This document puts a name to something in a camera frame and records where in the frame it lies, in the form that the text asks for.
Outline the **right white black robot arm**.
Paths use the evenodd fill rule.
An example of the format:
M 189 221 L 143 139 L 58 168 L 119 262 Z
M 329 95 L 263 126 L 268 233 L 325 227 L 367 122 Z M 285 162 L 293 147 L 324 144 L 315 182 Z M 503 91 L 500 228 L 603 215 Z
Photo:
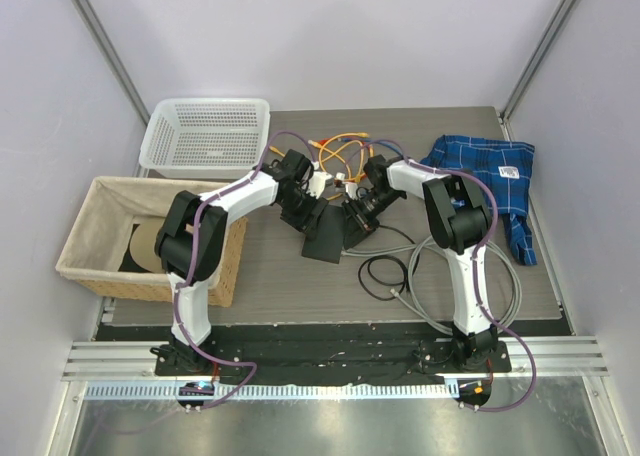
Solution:
M 444 251 L 452 279 L 454 316 L 451 356 L 472 371 L 497 349 L 498 333 L 488 306 L 484 259 L 493 228 L 481 186 L 467 173 L 428 169 L 411 159 L 370 158 L 364 171 L 368 193 L 343 203 L 343 247 L 351 249 L 380 226 L 378 216 L 409 194 L 424 201 L 433 240 Z

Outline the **black network switch box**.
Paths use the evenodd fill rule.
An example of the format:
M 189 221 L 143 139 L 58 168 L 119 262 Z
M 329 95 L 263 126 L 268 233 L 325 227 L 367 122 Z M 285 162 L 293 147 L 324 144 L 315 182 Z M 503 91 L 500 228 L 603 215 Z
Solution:
M 305 238 L 301 256 L 338 264 L 343 250 L 344 234 L 345 215 L 342 207 L 327 206 L 319 218 L 315 236 Z

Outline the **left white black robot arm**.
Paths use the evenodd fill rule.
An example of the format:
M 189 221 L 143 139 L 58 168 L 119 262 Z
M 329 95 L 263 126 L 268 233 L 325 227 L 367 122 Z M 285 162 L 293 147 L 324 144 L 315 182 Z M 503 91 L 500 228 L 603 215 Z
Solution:
M 246 176 L 218 190 L 174 197 L 155 243 L 173 307 L 172 337 L 156 351 L 158 357 L 173 358 L 193 375 L 222 363 L 204 343 L 211 334 L 210 279 L 222 261 L 227 230 L 249 213 L 276 204 L 285 223 L 313 237 L 328 205 L 322 194 L 332 179 L 319 162 L 290 150 L 271 163 L 260 159 Z

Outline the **blue plaid cloth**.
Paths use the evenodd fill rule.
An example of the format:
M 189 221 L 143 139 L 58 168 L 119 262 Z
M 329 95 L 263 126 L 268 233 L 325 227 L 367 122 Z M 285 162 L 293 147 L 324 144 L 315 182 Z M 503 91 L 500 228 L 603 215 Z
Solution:
M 443 135 L 420 163 L 439 169 L 466 169 L 495 197 L 505 237 L 516 262 L 535 266 L 533 234 L 528 226 L 529 188 L 535 147 L 463 135 Z

